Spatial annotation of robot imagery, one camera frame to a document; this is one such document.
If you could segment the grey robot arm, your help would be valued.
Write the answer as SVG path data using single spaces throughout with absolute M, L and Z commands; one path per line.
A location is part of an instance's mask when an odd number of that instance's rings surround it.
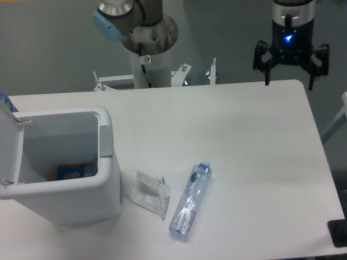
M 311 81 L 329 73 L 329 45 L 312 45 L 315 9 L 315 1 L 273 1 L 272 42 L 259 41 L 253 58 L 253 69 L 264 73 L 265 84 L 279 64 L 302 67 Z M 105 38 L 127 50 L 136 88 L 183 84 L 189 67 L 171 72 L 171 50 L 179 31 L 163 13 L 162 1 L 99 1 L 92 21 Z

